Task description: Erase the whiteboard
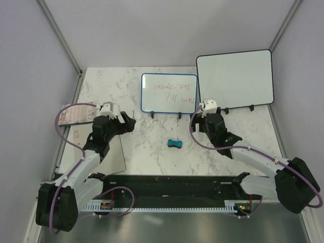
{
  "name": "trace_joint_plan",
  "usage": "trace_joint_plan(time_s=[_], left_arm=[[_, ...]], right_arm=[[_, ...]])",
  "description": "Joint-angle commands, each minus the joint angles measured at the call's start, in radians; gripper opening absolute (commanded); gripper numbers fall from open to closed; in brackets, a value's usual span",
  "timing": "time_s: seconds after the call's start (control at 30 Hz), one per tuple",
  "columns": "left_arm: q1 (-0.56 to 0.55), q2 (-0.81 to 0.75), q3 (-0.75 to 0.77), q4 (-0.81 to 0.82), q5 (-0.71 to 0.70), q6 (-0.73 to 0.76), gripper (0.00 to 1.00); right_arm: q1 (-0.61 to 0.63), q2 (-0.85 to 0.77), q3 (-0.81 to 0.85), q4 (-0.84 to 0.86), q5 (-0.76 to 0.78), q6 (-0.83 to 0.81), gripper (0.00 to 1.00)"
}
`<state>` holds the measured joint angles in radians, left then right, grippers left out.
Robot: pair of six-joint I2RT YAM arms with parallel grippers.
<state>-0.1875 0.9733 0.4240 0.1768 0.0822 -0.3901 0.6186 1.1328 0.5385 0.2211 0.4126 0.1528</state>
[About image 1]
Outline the blue black whiteboard eraser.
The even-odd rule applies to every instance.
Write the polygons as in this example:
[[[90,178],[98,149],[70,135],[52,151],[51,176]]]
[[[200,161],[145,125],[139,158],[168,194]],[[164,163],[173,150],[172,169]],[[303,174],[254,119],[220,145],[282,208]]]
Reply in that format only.
[[[176,140],[169,139],[168,142],[167,142],[167,146],[181,149],[182,146],[183,146],[183,142],[179,141],[179,140],[176,141]]]

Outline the blue framed small whiteboard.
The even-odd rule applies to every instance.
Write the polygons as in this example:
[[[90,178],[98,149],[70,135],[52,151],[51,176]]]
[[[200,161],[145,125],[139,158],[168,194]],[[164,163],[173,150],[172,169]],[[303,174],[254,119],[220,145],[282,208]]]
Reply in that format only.
[[[141,111],[191,114],[196,110],[197,84],[195,74],[143,73]]]

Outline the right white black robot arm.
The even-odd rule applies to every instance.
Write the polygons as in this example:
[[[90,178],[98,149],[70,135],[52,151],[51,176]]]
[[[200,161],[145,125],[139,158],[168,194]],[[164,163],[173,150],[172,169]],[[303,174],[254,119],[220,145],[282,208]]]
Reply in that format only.
[[[191,134],[199,131],[207,135],[212,144],[211,150],[264,174],[262,177],[240,174],[231,190],[235,198],[244,199],[249,194],[276,197],[288,211],[295,214],[305,207],[311,208],[311,201],[315,197],[318,198],[315,207],[323,206],[320,187],[304,160],[275,157],[251,146],[227,130],[224,118],[219,113],[194,113],[190,116],[189,125]]]

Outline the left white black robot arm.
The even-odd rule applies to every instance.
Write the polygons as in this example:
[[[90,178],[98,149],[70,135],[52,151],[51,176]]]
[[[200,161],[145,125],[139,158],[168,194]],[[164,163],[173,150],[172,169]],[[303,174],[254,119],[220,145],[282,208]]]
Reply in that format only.
[[[106,199],[111,194],[103,174],[92,171],[105,159],[109,143],[117,135],[134,130],[136,120],[122,111],[123,122],[111,113],[94,118],[82,155],[63,175],[38,190],[35,222],[48,227],[51,234],[69,232],[77,222],[79,211],[92,199]]]

